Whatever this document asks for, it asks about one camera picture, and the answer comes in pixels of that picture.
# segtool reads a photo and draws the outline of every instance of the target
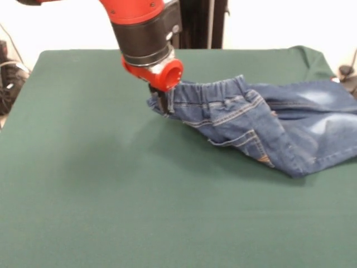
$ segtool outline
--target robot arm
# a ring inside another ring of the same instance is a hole
[[[17,0],[40,5],[58,0]],[[184,70],[175,58],[173,35],[182,28],[179,0],[100,0],[111,21],[126,71],[159,95],[176,86]]]

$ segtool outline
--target table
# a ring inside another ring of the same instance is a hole
[[[185,79],[328,79],[321,53],[178,51]],[[356,161],[292,180],[153,113],[118,51],[47,51],[0,134],[0,267],[357,267]]]

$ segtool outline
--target blue denim jeans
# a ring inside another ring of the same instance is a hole
[[[168,118],[196,128],[215,146],[233,146],[293,178],[357,155],[357,101],[341,84],[180,83],[167,93]],[[162,114],[157,97],[148,105]]]

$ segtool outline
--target black cable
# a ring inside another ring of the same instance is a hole
[[[13,48],[15,49],[15,52],[17,53],[18,58],[20,59],[20,61],[23,63],[22,57],[20,55],[20,53],[18,52],[16,45],[14,43],[14,41],[12,40],[11,35],[6,31],[6,29],[4,28],[4,26],[2,26],[2,24],[0,23],[0,28],[4,31],[4,33],[8,36],[8,38],[10,39],[10,42],[13,46]]]
[[[347,76],[351,75],[353,73],[353,71],[354,71],[353,66],[356,63],[356,57],[357,57],[357,49],[355,50],[355,54],[354,54],[353,59],[352,59],[350,73]]]
[[[352,96],[355,96],[356,91],[357,91],[357,85],[351,91]]]
[[[18,73],[21,68],[13,64],[5,65],[3,68],[6,77],[5,84],[0,87],[0,116],[9,114],[23,84],[26,82],[26,78]]]

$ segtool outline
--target jeans pocket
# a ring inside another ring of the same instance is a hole
[[[245,155],[256,159],[257,161],[271,168],[275,168],[274,164],[271,162],[268,154],[266,153],[264,146],[260,141],[260,138],[254,130],[249,130],[245,134],[230,141],[217,143],[212,140],[209,140],[209,142],[214,146],[234,147],[243,152]]]

